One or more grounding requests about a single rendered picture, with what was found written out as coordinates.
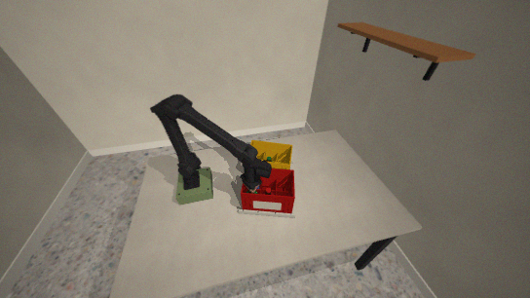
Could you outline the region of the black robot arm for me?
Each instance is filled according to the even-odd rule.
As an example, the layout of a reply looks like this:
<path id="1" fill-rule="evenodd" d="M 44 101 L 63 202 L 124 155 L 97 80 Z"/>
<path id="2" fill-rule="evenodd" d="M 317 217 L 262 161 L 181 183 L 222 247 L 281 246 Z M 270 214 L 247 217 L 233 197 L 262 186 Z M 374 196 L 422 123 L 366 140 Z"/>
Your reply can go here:
<path id="1" fill-rule="evenodd" d="M 201 168 L 201 161 L 196 157 L 195 153 L 191 152 L 190 154 L 189 148 L 176 120 L 177 118 L 190 124 L 226 148 L 233 156 L 243 163 L 246 175 L 254 175 L 256 173 L 254 175 L 254 182 L 258 181 L 260 176 L 265 178 L 270 177 L 272 170 L 271 164 L 267 163 L 265 160 L 261 161 L 256 159 L 258 151 L 253 146 L 240 141 L 238 138 L 234 137 L 196 111 L 190 105 L 192 106 L 191 100 L 182 94 L 174 94 L 150 107 L 151 112 L 155 113 L 163 124 L 176 152 L 179 161 L 178 172 L 182 175 L 184 190 L 200 187 L 200 176 L 198 175 L 199 172 L 196 173 L 196 169 Z M 243 149 L 245 149 L 244 152 Z"/>

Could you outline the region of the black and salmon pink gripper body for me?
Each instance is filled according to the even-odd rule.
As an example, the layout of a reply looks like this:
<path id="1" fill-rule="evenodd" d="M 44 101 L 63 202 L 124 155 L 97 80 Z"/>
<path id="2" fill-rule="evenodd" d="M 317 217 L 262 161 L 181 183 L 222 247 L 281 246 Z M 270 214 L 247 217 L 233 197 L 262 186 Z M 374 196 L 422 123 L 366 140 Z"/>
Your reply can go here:
<path id="1" fill-rule="evenodd" d="M 256 173 L 255 173 L 256 174 Z M 255 175 L 254 174 L 254 175 Z M 262 181 L 259 179 L 258 181 L 254 182 L 254 175 L 246 175 L 243 173 L 240 175 L 243 183 L 249 190 L 253 190 L 257 185 L 262 184 Z M 246 177 L 245 177 L 246 176 Z"/>

